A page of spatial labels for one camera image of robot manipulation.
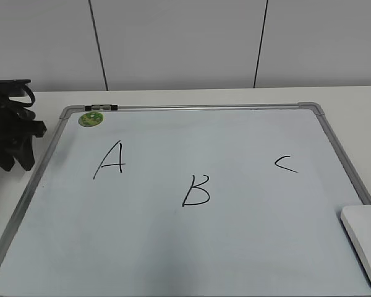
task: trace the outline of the white table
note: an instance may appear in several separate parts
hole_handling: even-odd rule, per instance
[[[257,88],[233,90],[36,92],[32,110],[48,129],[34,139],[38,160],[47,147],[63,108],[68,105],[208,105],[319,103],[371,195],[371,87]],[[32,172],[16,164],[10,173],[0,168],[0,237]]]

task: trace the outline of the white wall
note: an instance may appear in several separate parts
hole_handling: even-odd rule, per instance
[[[253,87],[266,0],[92,0],[110,90]],[[256,87],[371,85],[371,0],[269,0]],[[104,90],[88,0],[0,0],[0,79]]]
[[[92,4],[110,90],[253,86],[265,0]]]
[[[88,1],[0,0],[0,79],[35,91],[104,90]]]
[[[371,85],[371,0],[269,0],[257,87]]]

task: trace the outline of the round sticker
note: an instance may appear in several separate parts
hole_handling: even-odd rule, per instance
[[[103,115],[97,111],[85,113],[79,118],[79,124],[83,127],[93,127],[103,121]]]

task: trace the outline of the aluminum whiteboard frame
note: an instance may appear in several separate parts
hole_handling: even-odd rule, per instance
[[[79,113],[84,111],[104,111],[104,112],[136,112],[136,111],[168,111],[168,110],[298,110],[307,109],[312,110],[316,115],[324,133],[326,134],[330,144],[333,146],[334,151],[343,165],[346,174],[348,175],[352,185],[357,192],[361,202],[363,204],[371,205],[371,197],[361,181],[356,169],[353,167],[349,157],[346,155],[342,145],[338,138],[335,136],[330,124],[328,123],[325,114],[319,104],[314,102],[300,102],[295,104],[266,104],[266,105],[197,105],[197,106],[117,106],[117,105],[73,105],[66,107],[59,117],[59,122],[54,130],[51,142],[48,145],[44,155],[35,167],[35,170],[26,185],[26,188],[12,214],[6,229],[4,230],[0,238],[0,266],[3,262],[9,246],[20,226],[25,212],[32,200],[34,192],[40,182],[41,177],[51,159],[53,152],[55,151],[56,145],[61,138],[62,132],[67,124],[71,114]]]

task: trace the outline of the black marker writing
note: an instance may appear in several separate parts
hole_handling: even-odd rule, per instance
[[[293,169],[286,168],[286,167],[283,167],[283,166],[278,165],[278,162],[279,162],[280,160],[284,159],[284,158],[290,158],[290,156],[283,156],[283,157],[278,158],[278,159],[275,161],[275,165],[276,165],[277,167],[283,168],[283,169],[285,169],[285,170],[289,170],[289,171],[292,171],[292,172],[298,173],[297,171],[295,171],[295,170],[293,170]]]
[[[111,153],[112,150],[114,150],[114,148],[116,147],[116,145],[119,144],[119,156],[118,156],[118,163],[115,163],[115,164],[106,164],[106,165],[102,165],[103,162],[106,160],[106,158],[108,157],[108,155]],[[117,141],[112,147],[111,149],[107,152],[107,154],[104,156],[103,160],[100,162],[99,166],[98,166],[98,169],[96,169],[96,172],[95,174],[93,175],[93,179],[95,179],[96,175],[98,174],[100,168],[104,168],[104,167],[108,167],[108,166],[118,166],[119,167],[119,172],[122,173],[122,166],[123,165],[126,165],[125,163],[123,163],[121,161],[122,159],[122,143],[121,143],[121,140]]]
[[[203,176],[206,177],[206,181],[204,181],[204,182],[202,182],[200,184],[195,184],[195,185],[194,185],[194,183],[195,183],[195,175],[192,176],[192,184],[191,184],[190,189],[187,192],[187,195],[185,195],[185,198],[183,200],[183,204],[182,204],[183,207],[185,205],[200,205],[200,204],[204,204],[204,203],[206,203],[206,202],[208,202],[210,200],[210,194],[209,194],[209,192],[206,191],[204,188],[200,187],[200,186],[202,186],[203,184],[206,184],[209,181],[209,176],[207,176],[207,175],[203,175]],[[191,193],[191,190],[192,189],[198,189],[198,190],[201,190],[201,191],[205,192],[206,195],[208,196],[208,199],[205,200],[205,201],[203,201],[203,202],[198,202],[198,203],[189,203],[189,204],[186,203],[187,198],[188,198],[189,194]]]

